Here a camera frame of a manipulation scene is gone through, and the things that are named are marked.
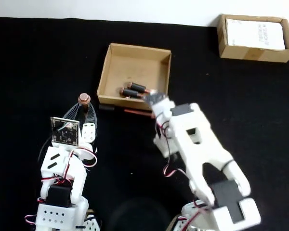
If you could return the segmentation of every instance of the battery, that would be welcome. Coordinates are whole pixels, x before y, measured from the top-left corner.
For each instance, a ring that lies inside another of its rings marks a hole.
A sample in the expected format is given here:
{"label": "battery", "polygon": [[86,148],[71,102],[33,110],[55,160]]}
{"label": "battery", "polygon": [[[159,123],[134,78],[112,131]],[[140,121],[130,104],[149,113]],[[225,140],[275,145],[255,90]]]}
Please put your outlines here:
{"label": "battery", "polygon": [[150,91],[147,90],[147,88],[145,86],[142,86],[140,84],[137,83],[133,83],[133,82],[129,82],[127,87],[131,90],[135,90],[139,93],[149,93]]}
{"label": "battery", "polygon": [[121,88],[120,95],[139,99],[143,97],[139,92],[127,88]]}

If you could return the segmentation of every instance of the black fabric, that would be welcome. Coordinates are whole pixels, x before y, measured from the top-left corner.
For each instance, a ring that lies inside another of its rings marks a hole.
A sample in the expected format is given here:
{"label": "black fabric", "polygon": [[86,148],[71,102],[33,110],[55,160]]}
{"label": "black fabric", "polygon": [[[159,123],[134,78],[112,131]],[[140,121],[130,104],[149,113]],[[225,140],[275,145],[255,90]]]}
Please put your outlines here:
{"label": "black fabric", "polygon": [[[37,210],[36,160],[49,118],[63,116],[81,92],[98,109],[95,93],[111,42],[172,51],[169,96],[177,105],[199,104],[246,174],[262,216],[251,230],[289,230],[289,62],[220,59],[215,28],[11,18],[0,18],[1,229],[29,230],[23,217]],[[182,174],[163,177],[166,160],[152,142],[154,121],[120,111],[97,110],[97,117],[98,164],[83,194],[103,224],[133,198],[155,201],[170,218],[178,214],[193,196]],[[219,174],[205,166],[211,183]],[[132,219],[121,220],[161,231],[146,226],[147,209],[137,208]]]}

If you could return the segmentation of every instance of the cylindrical object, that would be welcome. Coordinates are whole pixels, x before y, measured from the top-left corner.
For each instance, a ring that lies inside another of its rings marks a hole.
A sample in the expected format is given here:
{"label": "cylindrical object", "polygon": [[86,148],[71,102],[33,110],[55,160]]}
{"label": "cylindrical object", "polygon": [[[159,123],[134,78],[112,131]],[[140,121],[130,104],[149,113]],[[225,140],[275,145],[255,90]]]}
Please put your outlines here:
{"label": "cylindrical object", "polygon": [[82,93],[78,97],[78,102],[82,105],[85,113],[88,111],[88,105],[90,103],[91,97],[87,93]]}
{"label": "cylindrical object", "polygon": [[113,104],[100,103],[99,109],[100,110],[105,110],[105,111],[114,111],[115,110],[115,106]]}
{"label": "cylindrical object", "polygon": [[129,82],[127,87],[131,90],[135,90],[135,91],[140,92],[140,93],[149,93],[150,92],[149,90],[147,90],[146,86],[142,86],[140,84],[133,83],[133,82]]}
{"label": "cylindrical object", "polygon": [[127,96],[127,97],[133,97],[133,98],[142,98],[142,94],[138,93],[135,90],[127,89],[127,88],[121,88],[120,95]]}

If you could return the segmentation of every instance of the copper tip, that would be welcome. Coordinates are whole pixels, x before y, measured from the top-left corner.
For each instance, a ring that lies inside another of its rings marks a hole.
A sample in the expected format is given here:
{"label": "copper tip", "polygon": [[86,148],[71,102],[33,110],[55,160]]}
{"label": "copper tip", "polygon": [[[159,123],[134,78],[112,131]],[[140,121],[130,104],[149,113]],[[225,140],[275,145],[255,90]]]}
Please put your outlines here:
{"label": "copper tip", "polygon": [[120,88],[120,95],[123,95],[124,88]]}
{"label": "copper tip", "polygon": [[127,84],[127,88],[131,88],[131,85],[133,84],[133,82],[129,82],[128,84]]}
{"label": "copper tip", "polygon": [[82,105],[88,105],[90,103],[91,97],[87,93],[82,93],[78,97],[78,102]]}

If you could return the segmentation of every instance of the cardboard tray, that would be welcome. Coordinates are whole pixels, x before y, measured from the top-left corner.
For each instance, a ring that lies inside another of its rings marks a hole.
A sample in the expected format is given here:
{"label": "cardboard tray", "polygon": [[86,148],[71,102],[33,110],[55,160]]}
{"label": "cardboard tray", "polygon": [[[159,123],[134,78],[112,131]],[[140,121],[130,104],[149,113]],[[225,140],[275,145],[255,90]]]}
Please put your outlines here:
{"label": "cardboard tray", "polygon": [[142,100],[121,97],[119,90],[128,82],[135,82],[167,94],[170,64],[169,50],[111,43],[97,90],[99,102],[151,110]]}
{"label": "cardboard tray", "polygon": [[[243,21],[260,21],[280,23],[283,28],[285,50],[230,46],[227,41],[226,18]],[[286,63],[289,60],[289,23],[287,19],[278,17],[256,17],[245,15],[222,14],[217,25],[219,53],[221,58],[245,59]]]}

